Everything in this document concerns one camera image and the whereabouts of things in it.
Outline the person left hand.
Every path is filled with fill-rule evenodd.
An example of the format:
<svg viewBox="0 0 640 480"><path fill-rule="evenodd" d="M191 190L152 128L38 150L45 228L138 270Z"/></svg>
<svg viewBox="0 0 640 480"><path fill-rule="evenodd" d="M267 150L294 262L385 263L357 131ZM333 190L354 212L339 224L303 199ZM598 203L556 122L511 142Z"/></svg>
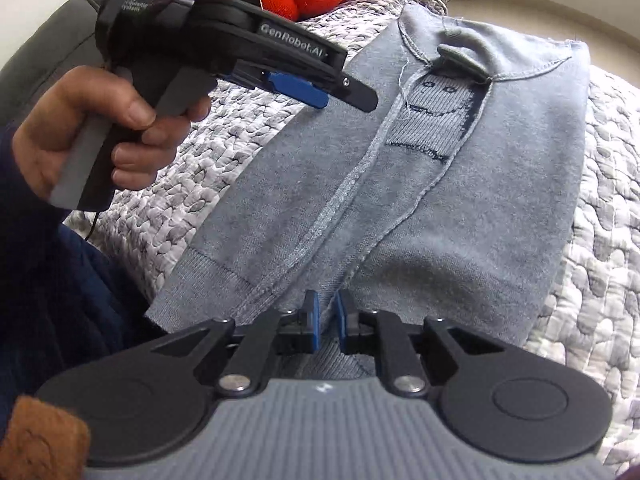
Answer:
<svg viewBox="0 0 640 480"><path fill-rule="evenodd" d="M37 102L17 128L12 150L17 167L37 196L46 200L84 119L101 115L139 131L137 143L121 143L112 151L112 181L139 191L150 186L169 165L190 125L204 119L212 101L202 96L183 114L158 118L130 82L100 68L79 66L67 72Z"/></svg>

